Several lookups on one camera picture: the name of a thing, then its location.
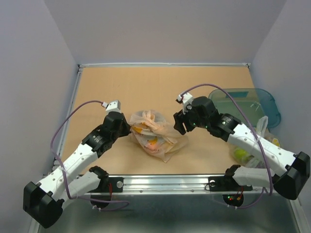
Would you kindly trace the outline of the orange printed plastic bag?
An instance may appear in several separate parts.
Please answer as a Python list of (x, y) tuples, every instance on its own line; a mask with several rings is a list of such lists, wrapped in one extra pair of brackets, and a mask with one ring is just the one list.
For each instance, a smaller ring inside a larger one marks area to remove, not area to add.
[(185, 147), (189, 139), (173, 128), (165, 117), (155, 110), (135, 112), (129, 120), (132, 140), (150, 156), (163, 162)]

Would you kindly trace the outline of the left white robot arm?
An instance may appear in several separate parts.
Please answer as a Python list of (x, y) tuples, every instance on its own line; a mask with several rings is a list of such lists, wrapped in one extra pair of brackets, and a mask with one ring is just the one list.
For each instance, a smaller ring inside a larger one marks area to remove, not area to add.
[(130, 126), (120, 112), (108, 113), (101, 125), (89, 133), (77, 149), (50, 175), (23, 189), (23, 210), (43, 228), (54, 225), (63, 210), (75, 199), (108, 205), (112, 202), (112, 184), (99, 166), (80, 173), (111, 149), (115, 141), (127, 136)]

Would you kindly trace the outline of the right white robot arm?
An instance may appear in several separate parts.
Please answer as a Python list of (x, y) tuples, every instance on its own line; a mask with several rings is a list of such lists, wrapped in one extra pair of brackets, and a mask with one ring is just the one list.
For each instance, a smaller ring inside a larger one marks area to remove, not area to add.
[(182, 110), (174, 114), (174, 128), (182, 135), (195, 128), (207, 130), (212, 136), (242, 148), (266, 164), (265, 168), (234, 165), (226, 170), (224, 185), (259, 186), (295, 200), (311, 175), (311, 160), (304, 152), (294, 153), (274, 145), (231, 114), (221, 114), (206, 96), (194, 98), (186, 93), (176, 101)]

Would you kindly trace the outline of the bag of green fruit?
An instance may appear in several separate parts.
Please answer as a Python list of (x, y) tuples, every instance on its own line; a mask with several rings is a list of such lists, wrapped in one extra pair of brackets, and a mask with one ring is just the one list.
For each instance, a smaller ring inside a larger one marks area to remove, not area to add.
[[(279, 139), (269, 132), (267, 126), (268, 126), (268, 116), (263, 116), (258, 120), (255, 128), (258, 138), (255, 140), (255, 145), (258, 145), (258, 141), (264, 138), (267, 141), (271, 142), (272, 144), (281, 147)], [(256, 159), (252, 154), (248, 153), (247, 151), (236, 145), (232, 144), (229, 145), (229, 154), (239, 165), (242, 165), (244, 167), (266, 168), (266, 165), (263, 161)]]

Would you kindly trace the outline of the teal plastic tray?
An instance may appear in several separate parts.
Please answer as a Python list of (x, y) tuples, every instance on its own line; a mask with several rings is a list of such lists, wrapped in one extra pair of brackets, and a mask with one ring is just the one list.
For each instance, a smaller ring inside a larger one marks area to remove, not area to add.
[[(281, 122), (281, 114), (277, 108), (275, 98), (268, 91), (259, 88), (231, 88), (225, 90), (244, 112), (253, 127), (263, 116), (268, 117), (267, 128), (275, 128)], [(244, 117), (234, 105), (232, 100), (221, 90), (213, 90), (209, 97), (219, 113), (228, 113), (241, 120)]]

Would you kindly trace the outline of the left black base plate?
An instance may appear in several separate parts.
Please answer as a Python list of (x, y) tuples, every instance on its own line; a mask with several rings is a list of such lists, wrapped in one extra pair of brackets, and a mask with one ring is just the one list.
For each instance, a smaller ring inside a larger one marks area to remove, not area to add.
[(121, 193), (123, 184), (123, 177), (106, 177), (101, 179), (97, 188), (91, 190), (90, 193)]

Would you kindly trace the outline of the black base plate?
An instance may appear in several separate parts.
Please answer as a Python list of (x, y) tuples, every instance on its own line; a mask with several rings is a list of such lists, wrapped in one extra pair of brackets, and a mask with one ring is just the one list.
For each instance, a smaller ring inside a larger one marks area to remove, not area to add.
[(205, 190), (211, 192), (252, 191), (252, 186), (241, 186), (232, 177), (214, 176), (208, 179)]
[(123, 177), (106, 177), (101, 179), (97, 188), (91, 190), (90, 193), (121, 193), (123, 184)]

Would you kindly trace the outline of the aluminium left rail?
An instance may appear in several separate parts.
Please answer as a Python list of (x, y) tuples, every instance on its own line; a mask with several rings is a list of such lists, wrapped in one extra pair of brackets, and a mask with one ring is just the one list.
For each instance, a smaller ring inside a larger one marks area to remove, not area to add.
[(63, 162), (61, 161), (65, 140), (67, 138), (67, 133), (70, 124), (70, 118), (73, 116), (73, 112), (75, 111), (74, 104), (77, 96), (81, 76), (82, 76), (83, 68), (78, 67), (77, 75), (75, 78), (73, 91), (71, 94), (71, 98), (69, 101), (69, 107), (65, 115), (65, 119), (61, 122), (60, 126), (56, 129), (56, 132), (53, 134), (50, 142), (50, 151), (54, 156), (53, 165), (51, 168), (51, 172), (55, 171), (58, 167), (63, 166)]

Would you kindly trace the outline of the aluminium rail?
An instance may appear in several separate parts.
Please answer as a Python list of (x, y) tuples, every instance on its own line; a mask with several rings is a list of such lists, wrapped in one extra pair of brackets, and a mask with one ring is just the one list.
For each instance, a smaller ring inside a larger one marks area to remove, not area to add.
[(250, 68), (250, 63), (97, 63), (79, 64), (79, 68), (87, 67), (246, 67)]
[(73, 112), (75, 111), (74, 104), (77, 96), (81, 76), (82, 76), (83, 68), (78, 67), (77, 75), (75, 78), (73, 91), (71, 94), (71, 98), (69, 101), (69, 107), (65, 115), (65, 119), (61, 122), (60, 126), (56, 129), (56, 132), (53, 134), (50, 142), (50, 151), (54, 156), (53, 165), (51, 168), (51, 172), (55, 171), (58, 167), (63, 166), (63, 162), (61, 161), (65, 140), (67, 138), (67, 133), (70, 124), (70, 118), (73, 116)]
[[(83, 176), (75, 179), (64, 178), (61, 170), (56, 170), (46, 178), (39, 181), (40, 188), (45, 192), (52, 192), (54, 199), (64, 198), (66, 194), (75, 199), (91, 190), (97, 188), (101, 179), (110, 176), (107, 173), (88, 171)], [(124, 195), (135, 193), (188, 193), (188, 192), (206, 192), (205, 186), (208, 179), (214, 176), (206, 175), (155, 175), (155, 176), (123, 176)], [(266, 180), (260, 180), (259, 177), (247, 177), (237, 182), (239, 185), (252, 186), (253, 190), (268, 188), (269, 183)]]

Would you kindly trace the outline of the aluminium front rail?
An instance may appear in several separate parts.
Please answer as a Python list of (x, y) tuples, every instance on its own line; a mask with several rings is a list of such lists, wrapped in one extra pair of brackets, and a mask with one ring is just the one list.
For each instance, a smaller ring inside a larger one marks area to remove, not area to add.
[[(66, 194), (75, 199), (91, 190), (97, 188), (101, 179), (110, 176), (107, 173), (88, 171), (83, 176), (75, 179), (64, 178), (61, 170), (56, 170), (46, 178), (39, 181), (40, 188), (45, 192), (52, 192), (54, 199), (64, 198)], [(214, 176), (206, 175), (155, 175), (155, 176), (123, 176), (124, 195), (135, 193), (188, 193), (188, 192), (206, 192), (205, 186), (208, 179)], [(268, 188), (269, 183), (266, 180), (260, 180), (259, 177), (247, 177), (237, 182), (239, 185), (252, 186), (253, 190)]]

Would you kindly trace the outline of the aluminium back rail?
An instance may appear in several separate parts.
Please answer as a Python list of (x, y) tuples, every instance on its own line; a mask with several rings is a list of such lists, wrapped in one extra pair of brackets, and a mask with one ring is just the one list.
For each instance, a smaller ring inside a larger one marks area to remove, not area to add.
[(250, 68), (250, 63), (97, 63), (79, 64), (79, 68), (87, 67), (246, 67)]

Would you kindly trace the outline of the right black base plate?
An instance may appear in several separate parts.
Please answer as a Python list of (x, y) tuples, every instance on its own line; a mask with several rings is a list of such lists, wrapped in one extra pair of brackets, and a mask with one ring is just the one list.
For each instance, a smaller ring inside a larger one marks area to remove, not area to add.
[(232, 177), (214, 176), (208, 179), (205, 190), (211, 192), (252, 191), (252, 186), (241, 186)]

